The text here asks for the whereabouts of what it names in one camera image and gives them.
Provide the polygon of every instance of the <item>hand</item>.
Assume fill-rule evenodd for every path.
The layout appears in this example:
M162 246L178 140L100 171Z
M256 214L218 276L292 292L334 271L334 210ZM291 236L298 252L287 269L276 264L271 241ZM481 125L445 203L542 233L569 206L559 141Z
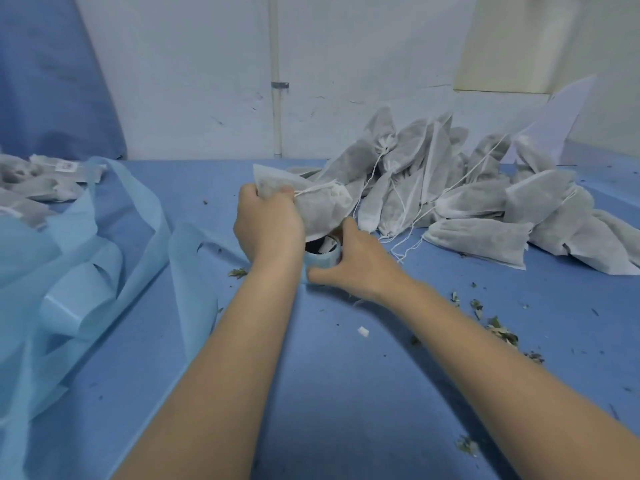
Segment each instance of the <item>hand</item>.
M342 261L328 269L311 267L309 282L341 288L359 298L384 305L389 290L410 280L379 241L347 217L342 222Z
M238 198L234 233L252 263L282 261L302 263L305 227L293 203L293 188L283 187L267 200L258 197L254 184L243 185Z

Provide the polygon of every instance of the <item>white pipe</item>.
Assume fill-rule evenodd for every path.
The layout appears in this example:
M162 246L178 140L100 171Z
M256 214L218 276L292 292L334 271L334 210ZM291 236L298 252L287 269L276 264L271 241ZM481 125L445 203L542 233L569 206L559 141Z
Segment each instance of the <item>white pipe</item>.
M272 82L280 82L278 45L278 0L269 0L269 55L271 59ZM271 103L273 105L273 154L276 158L282 158L281 95L281 89L271 88Z

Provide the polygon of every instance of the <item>pile of tea bags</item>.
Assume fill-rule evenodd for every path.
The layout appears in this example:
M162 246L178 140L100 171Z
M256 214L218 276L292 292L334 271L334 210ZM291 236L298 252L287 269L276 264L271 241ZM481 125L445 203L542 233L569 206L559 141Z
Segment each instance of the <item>pile of tea bags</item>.
M467 137L467 128L452 127L451 113L396 131L391 110L382 107L324 168L255 165L253 172L261 196L294 188L307 241L354 212L361 229L388 241L428 228L425 241L519 269L530 242L603 273L640 274L640 230L594 210L575 172L557 169L519 136L513 144L522 163L510 177L500 172L510 135L488 135L470 155L461 152Z
M106 167L95 168L98 183ZM43 155L32 155L27 161L0 151L0 214L37 228L55 214L41 202L76 200L83 192L78 183L87 181L86 172L82 162Z

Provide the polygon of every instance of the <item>person's right hand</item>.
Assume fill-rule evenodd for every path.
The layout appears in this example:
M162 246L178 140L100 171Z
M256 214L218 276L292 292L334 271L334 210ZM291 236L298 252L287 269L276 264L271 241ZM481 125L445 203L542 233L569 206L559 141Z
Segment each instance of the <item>person's right hand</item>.
M386 293L408 277L379 241L351 218L342 222L342 261L327 269L307 269L309 282L341 288L383 305Z

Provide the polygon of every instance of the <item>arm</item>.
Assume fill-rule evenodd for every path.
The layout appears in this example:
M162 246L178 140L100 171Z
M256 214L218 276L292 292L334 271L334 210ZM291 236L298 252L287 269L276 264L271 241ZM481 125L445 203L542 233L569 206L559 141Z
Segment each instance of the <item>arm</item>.
M234 231L251 270L114 480L249 478L302 270L293 191L263 201L245 185Z
M375 301L402 318L522 478L638 478L640 441L628 429L412 280L353 220L345 220L343 232L343 261L310 269L309 280Z

